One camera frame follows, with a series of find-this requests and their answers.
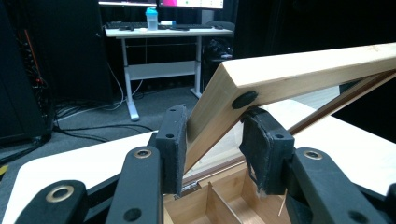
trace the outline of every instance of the white table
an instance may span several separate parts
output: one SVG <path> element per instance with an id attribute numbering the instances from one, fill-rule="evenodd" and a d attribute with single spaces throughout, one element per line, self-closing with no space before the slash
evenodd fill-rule
<path id="1" fill-rule="evenodd" d="M 265 109 L 286 129 L 314 111 L 292 100 L 267 105 Z M 240 153 L 237 150 L 240 127 L 240 124 L 235 126 L 197 166 L 216 165 L 211 162 L 214 157 L 238 156 L 235 154 Z M 313 147 L 326 152 L 352 182 L 367 189 L 385 195 L 389 185 L 396 183 L 396 144 L 390 141 L 333 117 L 317 122 L 294 137 L 296 148 Z M 128 151 L 145 146 L 149 138 L 150 133 L 143 133 L 26 163 L 19 170 L 3 223 L 14 223 L 21 210 L 49 184 L 76 179 L 89 189 L 118 174 Z"/>
<path id="2" fill-rule="evenodd" d="M 139 120 L 139 115 L 134 105 L 132 98 L 131 80 L 149 79 L 157 77 L 176 77 L 183 75 L 195 74 L 194 88 L 192 93 L 197 97 L 201 96 L 201 53 L 202 53 L 202 36 L 231 36 L 233 34 L 230 30 L 218 29 L 190 29 L 189 31 L 174 31 L 174 30 L 157 30 L 147 31 L 146 29 L 135 29 L 133 31 L 119 31 L 116 29 L 107 30 L 107 37 L 116 37 L 120 39 L 122 46 L 122 57 L 125 73 L 125 83 L 127 90 L 127 105 L 131 120 Z M 195 61 L 174 62 L 174 63 L 151 63 L 129 65 L 126 53 L 125 39 L 128 38 L 153 38 L 153 37 L 186 37 L 196 36 L 196 57 Z"/>

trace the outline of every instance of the monitor screen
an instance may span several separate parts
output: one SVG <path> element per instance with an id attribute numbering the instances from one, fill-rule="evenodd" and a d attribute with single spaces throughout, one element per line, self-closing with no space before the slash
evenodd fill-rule
<path id="1" fill-rule="evenodd" d="M 223 0 L 160 0 L 159 7 L 223 9 Z"/>
<path id="2" fill-rule="evenodd" d="M 156 0 L 102 0 L 99 5 L 103 7 L 156 7 Z"/>

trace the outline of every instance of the water bottle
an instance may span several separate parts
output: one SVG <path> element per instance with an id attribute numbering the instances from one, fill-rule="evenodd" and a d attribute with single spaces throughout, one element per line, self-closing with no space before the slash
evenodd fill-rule
<path id="1" fill-rule="evenodd" d="M 146 9 L 146 17 L 148 18 L 148 30 L 158 30 L 158 12 L 155 7 Z"/>

